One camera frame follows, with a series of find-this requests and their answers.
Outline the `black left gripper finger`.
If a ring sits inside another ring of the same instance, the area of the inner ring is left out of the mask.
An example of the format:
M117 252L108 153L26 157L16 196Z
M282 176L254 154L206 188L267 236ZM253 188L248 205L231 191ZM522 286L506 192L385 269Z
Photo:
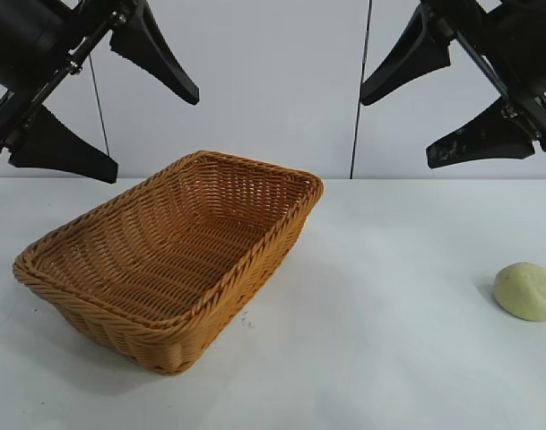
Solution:
M117 181L118 164L70 131L44 106L22 128L8 162L16 168L61 171L105 183Z
M123 1L110 49L162 82L185 102L196 105L199 89L172 53L147 1Z

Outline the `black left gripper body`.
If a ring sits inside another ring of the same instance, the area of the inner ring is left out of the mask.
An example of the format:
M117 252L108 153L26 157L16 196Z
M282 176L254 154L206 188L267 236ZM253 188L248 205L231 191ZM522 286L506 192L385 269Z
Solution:
M77 74L106 34L124 25L135 1L0 0L0 154L56 87Z

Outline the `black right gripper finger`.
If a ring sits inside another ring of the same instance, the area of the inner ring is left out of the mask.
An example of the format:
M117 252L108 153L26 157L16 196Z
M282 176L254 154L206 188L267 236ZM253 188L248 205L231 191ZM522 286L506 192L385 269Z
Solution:
M419 4L390 53L360 87L360 103L370 106L404 84L451 65L449 44L438 17Z

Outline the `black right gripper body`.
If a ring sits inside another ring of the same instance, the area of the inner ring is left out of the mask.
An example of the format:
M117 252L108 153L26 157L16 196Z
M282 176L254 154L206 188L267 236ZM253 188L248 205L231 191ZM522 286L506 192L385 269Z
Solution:
M429 7L498 98L542 132L533 147L546 151L546 1L503 1L490 11L476 1L431 1Z

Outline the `scuffed right gripper finger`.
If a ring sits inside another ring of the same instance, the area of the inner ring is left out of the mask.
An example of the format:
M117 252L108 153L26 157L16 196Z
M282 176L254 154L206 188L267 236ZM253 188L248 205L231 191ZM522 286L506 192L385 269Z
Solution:
M523 111L500 97L474 119L430 144L428 166L442 168L482 159L525 159L542 137Z

